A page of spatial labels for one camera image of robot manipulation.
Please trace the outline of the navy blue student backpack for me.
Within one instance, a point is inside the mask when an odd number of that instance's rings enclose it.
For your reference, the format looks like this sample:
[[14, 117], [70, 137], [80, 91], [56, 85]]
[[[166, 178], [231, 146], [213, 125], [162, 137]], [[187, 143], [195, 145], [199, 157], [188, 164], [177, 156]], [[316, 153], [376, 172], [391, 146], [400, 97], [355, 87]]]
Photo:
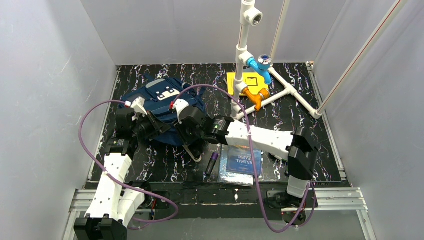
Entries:
[[[147, 84], [133, 92], [123, 95], [120, 100], [125, 102], [133, 102], [139, 97], [144, 99], [143, 107], [145, 110], [150, 111], [160, 121], [171, 125], [171, 129], [155, 137], [153, 140], [168, 144], [176, 147], [183, 145], [183, 141], [178, 136], [177, 130], [174, 128], [173, 123], [177, 120], [177, 113], [171, 112], [169, 109], [172, 101], [184, 89], [191, 86], [189, 83], [182, 81], [179, 78], [165, 77], [160, 79], [153, 79], [150, 76]], [[205, 88], [201, 88], [197, 92], [193, 88], [185, 92], [179, 100], [185, 100], [190, 106], [199, 108], [202, 112], [207, 113], [206, 106], [203, 101], [203, 94]]]

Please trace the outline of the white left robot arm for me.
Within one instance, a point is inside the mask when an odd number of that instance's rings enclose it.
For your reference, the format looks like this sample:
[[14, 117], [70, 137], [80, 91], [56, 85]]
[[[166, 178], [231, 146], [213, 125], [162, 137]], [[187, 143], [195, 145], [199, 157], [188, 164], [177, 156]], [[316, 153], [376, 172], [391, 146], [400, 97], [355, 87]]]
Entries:
[[124, 107], [116, 111], [116, 135], [106, 142], [103, 163], [92, 153], [88, 154], [101, 168], [102, 174], [85, 215], [74, 222], [77, 239], [127, 239], [128, 225], [146, 196], [177, 206], [164, 196], [125, 183], [138, 148], [138, 138], [150, 139], [169, 128], [143, 107]]

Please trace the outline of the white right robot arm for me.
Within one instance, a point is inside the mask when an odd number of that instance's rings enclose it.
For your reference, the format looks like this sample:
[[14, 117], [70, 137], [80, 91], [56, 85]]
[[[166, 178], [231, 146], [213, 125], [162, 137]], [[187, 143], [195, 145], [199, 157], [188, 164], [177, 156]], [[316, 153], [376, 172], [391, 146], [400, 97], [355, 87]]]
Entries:
[[274, 131], [250, 126], [226, 116], [211, 118], [199, 108], [175, 102], [172, 110], [177, 120], [174, 127], [185, 144], [204, 140], [214, 145], [253, 146], [288, 163], [286, 193], [295, 199], [304, 197], [307, 184], [314, 176], [318, 146], [303, 127], [295, 131]]

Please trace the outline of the purple black marker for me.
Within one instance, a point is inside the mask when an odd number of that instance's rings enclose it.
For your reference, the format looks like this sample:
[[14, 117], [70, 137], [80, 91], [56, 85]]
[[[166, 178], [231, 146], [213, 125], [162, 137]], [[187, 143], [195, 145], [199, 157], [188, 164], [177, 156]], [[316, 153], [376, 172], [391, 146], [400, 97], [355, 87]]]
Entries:
[[208, 162], [208, 165], [207, 165], [206, 171], [205, 171], [205, 175], [206, 175], [206, 176], [210, 176], [210, 175], [212, 174], [213, 169], [214, 169], [214, 167], [215, 167], [215, 164], [216, 164], [216, 162], [217, 162], [218, 157], [219, 157], [219, 154], [218, 154], [217, 152], [213, 152], [213, 153], [212, 153], [212, 155], [211, 155], [211, 157], [210, 157], [210, 159], [209, 159], [209, 162]]

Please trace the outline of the blue book underneath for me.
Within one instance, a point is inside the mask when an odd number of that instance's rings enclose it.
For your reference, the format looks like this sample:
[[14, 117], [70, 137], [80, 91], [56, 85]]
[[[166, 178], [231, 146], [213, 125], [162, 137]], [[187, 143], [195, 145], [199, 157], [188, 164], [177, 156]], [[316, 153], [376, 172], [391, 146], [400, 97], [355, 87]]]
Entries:
[[254, 177], [252, 175], [227, 171], [228, 153], [229, 147], [227, 145], [221, 145], [217, 182], [220, 184], [252, 187], [254, 184]]

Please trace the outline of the Animal Farm book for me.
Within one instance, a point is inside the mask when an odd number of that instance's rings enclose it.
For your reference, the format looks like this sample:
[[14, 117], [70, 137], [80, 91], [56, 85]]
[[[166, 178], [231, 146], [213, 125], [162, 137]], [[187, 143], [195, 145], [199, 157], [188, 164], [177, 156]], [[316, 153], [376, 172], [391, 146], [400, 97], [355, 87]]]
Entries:
[[[254, 148], [253, 153], [256, 173], [260, 176], [262, 174], [262, 151]], [[228, 147], [227, 171], [251, 176], [255, 175], [251, 149], [248, 146], [231, 145]]]

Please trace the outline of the yellow notebook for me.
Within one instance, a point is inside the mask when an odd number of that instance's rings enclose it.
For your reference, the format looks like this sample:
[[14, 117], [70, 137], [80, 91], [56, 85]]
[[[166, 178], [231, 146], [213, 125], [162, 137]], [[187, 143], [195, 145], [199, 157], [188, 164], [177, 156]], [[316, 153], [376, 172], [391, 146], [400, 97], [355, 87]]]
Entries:
[[[226, 73], [227, 92], [232, 96], [234, 95], [233, 85], [235, 76], [235, 72]], [[256, 72], [244, 72], [242, 77], [243, 82], [248, 86], [249, 91], [254, 95], [257, 95], [262, 89], [269, 90], [269, 86], [265, 84], [265, 79]]]

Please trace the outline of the orange plastic tap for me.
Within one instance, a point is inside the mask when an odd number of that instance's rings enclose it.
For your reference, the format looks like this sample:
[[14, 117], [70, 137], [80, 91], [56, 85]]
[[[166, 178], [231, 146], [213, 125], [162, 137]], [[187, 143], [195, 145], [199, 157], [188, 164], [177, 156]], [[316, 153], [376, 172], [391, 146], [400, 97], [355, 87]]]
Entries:
[[242, 94], [247, 96], [247, 98], [254, 104], [254, 109], [258, 112], [262, 107], [262, 101], [270, 98], [270, 92], [266, 88], [259, 90], [258, 94], [252, 94], [248, 87], [245, 87], [242, 91]]

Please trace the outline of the blue plastic tap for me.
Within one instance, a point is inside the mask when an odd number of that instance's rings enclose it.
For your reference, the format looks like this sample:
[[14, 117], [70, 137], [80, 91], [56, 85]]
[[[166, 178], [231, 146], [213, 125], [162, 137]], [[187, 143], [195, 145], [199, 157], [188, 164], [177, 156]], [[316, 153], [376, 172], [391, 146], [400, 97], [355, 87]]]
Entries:
[[272, 65], [272, 58], [269, 55], [263, 54], [258, 58], [250, 57], [246, 61], [246, 65], [262, 76], [266, 85], [270, 85], [272, 83], [271, 75], [268, 72], [268, 69]]

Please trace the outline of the thin white rear pole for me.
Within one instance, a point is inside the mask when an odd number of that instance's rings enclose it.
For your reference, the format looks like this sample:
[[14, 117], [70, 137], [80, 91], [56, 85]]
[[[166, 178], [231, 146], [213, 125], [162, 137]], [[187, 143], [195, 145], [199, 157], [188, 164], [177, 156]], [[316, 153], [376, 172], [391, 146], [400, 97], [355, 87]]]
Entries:
[[283, 32], [283, 26], [288, 14], [288, 10], [289, 10], [289, 6], [290, 6], [291, 0], [284, 0], [282, 7], [281, 7], [281, 11], [280, 11], [280, 15], [279, 15], [279, 19], [278, 19], [278, 24], [276, 27], [276, 31], [275, 31], [275, 35], [274, 35], [274, 39], [272, 42], [272, 46], [271, 46], [271, 51], [270, 51], [270, 57], [275, 60], [276, 59], [276, 53], [278, 50], [278, 45], [280, 42], [280, 38], [281, 38], [281, 34]]

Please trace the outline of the white pole with red stripe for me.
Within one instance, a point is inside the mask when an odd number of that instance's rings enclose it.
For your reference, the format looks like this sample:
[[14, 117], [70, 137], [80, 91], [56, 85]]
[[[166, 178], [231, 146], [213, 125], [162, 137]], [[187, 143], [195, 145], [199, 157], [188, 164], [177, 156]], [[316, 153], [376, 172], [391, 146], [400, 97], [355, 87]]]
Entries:
[[348, 65], [346, 70], [340, 76], [339, 80], [336, 82], [334, 87], [331, 89], [331, 91], [329, 92], [327, 97], [323, 100], [323, 102], [320, 104], [318, 109], [316, 109], [315, 111], [313, 111], [311, 113], [312, 117], [314, 117], [315, 119], [320, 119], [322, 117], [327, 105], [332, 100], [333, 95], [335, 95], [337, 90], [342, 86], [344, 80], [347, 79], [347, 77], [350, 75], [350, 73], [352, 73], [355, 70], [355, 68], [360, 64], [360, 62], [365, 58], [365, 56], [368, 54], [371, 47], [373, 47], [374, 44], [379, 40], [379, 38], [386, 31], [388, 26], [393, 22], [393, 20], [400, 13], [400, 11], [403, 9], [403, 7], [406, 5], [407, 2], [408, 2], [408, 0], [396, 0], [393, 3], [393, 5], [387, 11], [385, 16], [380, 21], [380, 23], [377, 25], [377, 27], [374, 29], [372, 34], [369, 36], [369, 38], [363, 44], [363, 46], [358, 51], [356, 56], [353, 58], [351, 63]]

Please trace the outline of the white PVC pipe frame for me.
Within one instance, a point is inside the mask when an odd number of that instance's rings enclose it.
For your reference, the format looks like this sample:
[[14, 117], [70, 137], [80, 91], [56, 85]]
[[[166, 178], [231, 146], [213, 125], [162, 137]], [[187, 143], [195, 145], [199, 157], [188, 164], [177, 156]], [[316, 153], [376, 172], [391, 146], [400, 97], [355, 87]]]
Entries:
[[[233, 97], [235, 99], [231, 101], [231, 117], [235, 120], [240, 120], [241, 118], [245, 116], [245, 114], [242, 113], [241, 107], [237, 106], [237, 104], [240, 103], [240, 95], [243, 95], [242, 90], [248, 87], [243, 81], [244, 67], [248, 67], [246, 65], [247, 60], [251, 57], [254, 57], [248, 51], [247, 43], [248, 43], [248, 37], [249, 37], [249, 30], [250, 30], [250, 27], [257, 26], [263, 19], [263, 13], [256, 8], [255, 4], [256, 2], [254, 0], [241, 1], [240, 15], [239, 15], [240, 31], [239, 31], [238, 43], [236, 45], [236, 53], [235, 53], [236, 70], [235, 70], [235, 77], [233, 80], [233, 89], [234, 89]], [[297, 91], [291, 84], [289, 84], [273, 68], [273, 59], [272, 59], [271, 67], [268, 69], [268, 72], [270, 73], [271, 78], [272, 77], [276, 78], [276, 80], [278, 80], [278, 82], [280, 82], [283, 85], [284, 90], [275, 95], [270, 96], [270, 98], [266, 100], [263, 100], [262, 107], [265, 107], [266, 105], [271, 104], [284, 96], [291, 95], [309, 112], [310, 115], [312, 112], [316, 110], [300, 95], [299, 91]], [[252, 107], [248, 108], [246, 110], [246, 113], [251, 114], [255, 112], [254, 106], [255, 105], [253, 104]]]

